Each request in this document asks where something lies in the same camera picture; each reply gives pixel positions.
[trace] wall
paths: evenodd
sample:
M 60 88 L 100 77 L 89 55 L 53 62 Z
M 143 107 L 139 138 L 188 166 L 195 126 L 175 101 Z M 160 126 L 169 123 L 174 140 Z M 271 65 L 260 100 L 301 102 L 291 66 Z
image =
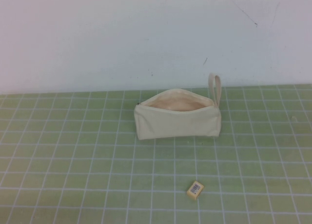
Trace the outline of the wall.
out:
M 312 0 L 0 0 L 0 92 L 312 82 Z

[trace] small box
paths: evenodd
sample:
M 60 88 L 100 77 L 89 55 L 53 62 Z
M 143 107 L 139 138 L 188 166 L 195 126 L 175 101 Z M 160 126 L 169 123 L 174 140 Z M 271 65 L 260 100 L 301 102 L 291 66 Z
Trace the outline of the small box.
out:
M 186 194 L 193 200 L 196 200 L 201 191 L 204 189 L 204 185 L 200 184 L 199 182 L 195 181 L 192 186 L 189 188 L 189 190 L 186 192 Z

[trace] green cutting mat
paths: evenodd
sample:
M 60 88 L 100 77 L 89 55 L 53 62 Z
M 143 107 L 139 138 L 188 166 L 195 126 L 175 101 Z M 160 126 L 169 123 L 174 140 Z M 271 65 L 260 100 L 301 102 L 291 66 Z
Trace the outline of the green cutting mat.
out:
M 223 88 L 219 138 L 139 141 L 158 92 L 0 96 L 0 224 L 312 223 L 312 85 Z

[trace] barcode label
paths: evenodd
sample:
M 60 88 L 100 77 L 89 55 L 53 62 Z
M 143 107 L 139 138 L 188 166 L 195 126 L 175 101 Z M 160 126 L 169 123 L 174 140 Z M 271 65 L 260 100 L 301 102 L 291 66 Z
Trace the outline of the barcode label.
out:
M 196 195 L 196 193 L 199 191 L 200 185 L 196 184 L 192 187 L 191 192 Z

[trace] wrist strap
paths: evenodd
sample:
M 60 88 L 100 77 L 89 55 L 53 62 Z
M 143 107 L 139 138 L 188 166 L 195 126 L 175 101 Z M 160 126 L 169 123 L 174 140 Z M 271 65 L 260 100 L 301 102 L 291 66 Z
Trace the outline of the wrist strap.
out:
M 208 86 L 210 94 L 214 97 L 214 105 L 215 107 L 219 107 L 220 99 L 221 99 L 221 80 L 218 75 L 215 75 L 213 73 L 209 74 L 208 78 Z

